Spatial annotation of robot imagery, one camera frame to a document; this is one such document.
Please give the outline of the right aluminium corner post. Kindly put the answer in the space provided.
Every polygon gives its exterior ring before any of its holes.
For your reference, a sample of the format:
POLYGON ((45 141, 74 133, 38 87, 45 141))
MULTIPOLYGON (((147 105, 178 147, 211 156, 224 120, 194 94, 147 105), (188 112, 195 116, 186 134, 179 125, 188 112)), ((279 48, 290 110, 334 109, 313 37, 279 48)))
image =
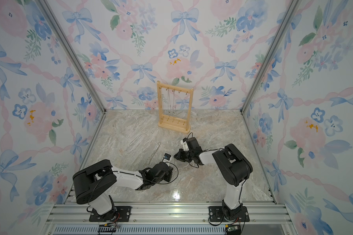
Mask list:
POLYGON ((245 115, 246 111, 249 109, 250 104, 252 102, 252 98, 255 95, 257 88, 260 85, 268 66, 271 64, 271 61, 273 60, 273 57, 276 54, 276 51, 278 50, 278 47, 280 45, 281 40, 283 39, 288 28, 290 27, 290 24, 296 14, 296 11, 298 9, 299 4, 300 4, 299 0, 292 0, 290 2, 290 5, 285 13, 285 16, 283 17, 282 22, 281 22, 278 30, 276 31, 274 40, 270 44, 270 47, 265 55, 265 59, 262 63, 262 66, 261 66, 257 76, 255 77, 252 86, 250 87, 250 91, 249 91, 248 95, 246 96, 246 100, 245 100, 243 107, 241 109, 242 115, 245 115))

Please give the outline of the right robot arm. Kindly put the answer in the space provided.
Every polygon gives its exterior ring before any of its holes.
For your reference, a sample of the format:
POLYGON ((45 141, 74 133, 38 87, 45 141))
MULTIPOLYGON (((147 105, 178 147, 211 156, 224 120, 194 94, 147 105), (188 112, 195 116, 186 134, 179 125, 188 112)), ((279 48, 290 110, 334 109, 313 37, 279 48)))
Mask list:
POLYGON ((242 203, 243 186, 250 178, 253 167, 249 160, 234 144, 223 148, 203 150, 196 138, 184 138, 182 148, 174 155, 174 159, 198 166, 215 164, 226 181, 226 193, 222 200, 221 211, 228 221, 249 222, 247 208, 242 203))

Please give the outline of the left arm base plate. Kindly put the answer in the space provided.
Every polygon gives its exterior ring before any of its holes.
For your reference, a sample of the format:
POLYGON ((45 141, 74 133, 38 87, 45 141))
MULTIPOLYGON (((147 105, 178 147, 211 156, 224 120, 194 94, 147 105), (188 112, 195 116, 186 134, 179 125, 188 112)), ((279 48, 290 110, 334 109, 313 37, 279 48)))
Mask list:
POLYGON ((129 222, 131 209, 131 206, 116 206, 102 215, 92 209, 89 222, 129 222))

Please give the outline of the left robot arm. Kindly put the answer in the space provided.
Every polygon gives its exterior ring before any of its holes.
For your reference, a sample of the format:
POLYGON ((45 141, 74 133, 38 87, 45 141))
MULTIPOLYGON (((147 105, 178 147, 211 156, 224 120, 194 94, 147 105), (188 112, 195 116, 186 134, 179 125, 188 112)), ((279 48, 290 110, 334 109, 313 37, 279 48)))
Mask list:
POLYGON ((169 184, 172 182, 173 165, 169 161, 161 161, 153 167, 128 171, 113 166, 110 160, 102 160, 73 175, 76 203, 88 205, 90 222, 128 220, 129 210, 121 212, 106 191, 112 186, 144 191, 155 185, 169 184))

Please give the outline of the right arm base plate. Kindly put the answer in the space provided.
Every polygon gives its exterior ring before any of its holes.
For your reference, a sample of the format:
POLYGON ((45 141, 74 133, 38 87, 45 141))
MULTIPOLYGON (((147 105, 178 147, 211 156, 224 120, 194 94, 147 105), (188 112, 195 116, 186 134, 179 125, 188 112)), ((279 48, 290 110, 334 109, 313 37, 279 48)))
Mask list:
POLYGON ((210 206, 208 208, 210 222, 249 222, 247 207, 240 205, 234 210, 226 206, 210 206))

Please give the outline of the aluminium corner post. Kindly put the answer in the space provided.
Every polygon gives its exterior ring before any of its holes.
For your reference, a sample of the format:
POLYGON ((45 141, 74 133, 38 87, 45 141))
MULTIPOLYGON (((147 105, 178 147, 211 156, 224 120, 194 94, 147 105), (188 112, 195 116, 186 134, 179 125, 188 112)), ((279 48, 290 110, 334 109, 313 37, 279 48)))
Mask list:
POLYGON ((106 109, 103 105, 103 102, 101 101, 98 93, 96 92, 95 88, 93 87, 92 82, 87 77, 81 62, 79 61, 79 59, 77 57, 77 54, 75 53, 71 43, 68 41, 67 35, 65 34, 60 23, 58 22, 50 5, 47 3, 47 1, 44 1, 44 0, 35 1, 35 3, 39 7, 40 11, 44 14, 47 21, 50 23, 51 28, 55 31, 55 34, 59 38, 64 51, 66 52, 72 65, 75 67, 75 69, 76 69, 78 75, 80 76, 80 78, 82 79, 84 85, 87 87, 87 90, 90 93, 90 95, 92 96, 92 99, 98 105, 99 110, 104 114, 106 112, 106 109))
POLYGON ((273 60, 273 57, 276 54, 276 51, 278 50, 278 47, 280 45, 281 40, 283 39, 288 28, 290 27, 290 24, 296 14, 296 11, 298 9, 299 4, 300 4, 299 0, 292 0, 290 2, 290 5, 285 13, 285 16, 283 17, 282 22, 281 22, 278 30, 276 31, 274 40, 270 44, 270 47, 265 55, 265 59, 262 63, 262 66, 261 66, 257 76, 255 77, 252 86, 250 87, 250 91, 249 91, 248 95, 246 96, 246 100, 245 100, 243 107, 241 109, 242 115, 245 115, 246 111, 249 109, 250 104, 252 102, 252 98, 255 95, 257 88, 260 85, 268 66, 271 64, 271 61, 273 60))

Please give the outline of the left aluminium corner post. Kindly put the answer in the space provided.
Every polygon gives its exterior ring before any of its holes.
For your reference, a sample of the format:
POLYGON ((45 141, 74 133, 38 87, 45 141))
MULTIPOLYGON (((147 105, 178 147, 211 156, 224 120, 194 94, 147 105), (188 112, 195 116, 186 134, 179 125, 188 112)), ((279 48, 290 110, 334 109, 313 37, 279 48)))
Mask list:
POLYGON ((59 38, 64 51, 66 52, 72 65, 75 67, 75 69, 76 69, 78 75, 80 76, 80 78, 82 79, 84 85, 87 87, 87 90, 90 93, 90 95, 92 96, 92 99, 98 105, 99 110, 104 114, 106 112, 106 109, 103 105, 103 102, 101 101, 98 93, 96 92, 95 88, 93 87, 92 82, 87 77, 81 62, 79 61, 79 59, 77 57, 77 54, 75 53, 71 43, 68 41, 67 35, 65 34, 60 23, 58 22, 50 5, 47 3, 47 1, 44 1, 44 0, 35 1, 35 3, 39 7, 40 11, 44 14, 47 21, 50 23, 51 28, 55 31, 55 34, 59 38))

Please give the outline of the aluminium mounting rail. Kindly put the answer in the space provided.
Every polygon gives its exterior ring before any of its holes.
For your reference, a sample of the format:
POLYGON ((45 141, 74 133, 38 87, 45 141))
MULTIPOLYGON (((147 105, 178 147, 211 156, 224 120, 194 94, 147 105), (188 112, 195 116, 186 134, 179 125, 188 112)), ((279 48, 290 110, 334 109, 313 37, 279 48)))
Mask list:
MULTIPOLYGON (((42 235, 213 235, 225 234, 226 221, 214 221, 219 202, 116 202, 120 219, 105 226, 91 222, 85 205, 55 205, 42 235)), ((246 201, 248 220, 237 221, 243 235, 295 235, 283 204, 246 201)))

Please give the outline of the wooden jewelry display stand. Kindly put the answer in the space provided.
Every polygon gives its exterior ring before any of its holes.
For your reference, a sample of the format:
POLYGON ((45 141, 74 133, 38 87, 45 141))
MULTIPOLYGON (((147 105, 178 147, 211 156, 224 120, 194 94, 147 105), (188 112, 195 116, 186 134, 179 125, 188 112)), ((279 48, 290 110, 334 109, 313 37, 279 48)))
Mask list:
POLYGON ((191 130, 193 89, 156 83, 158 126, 187 134, 191 130))

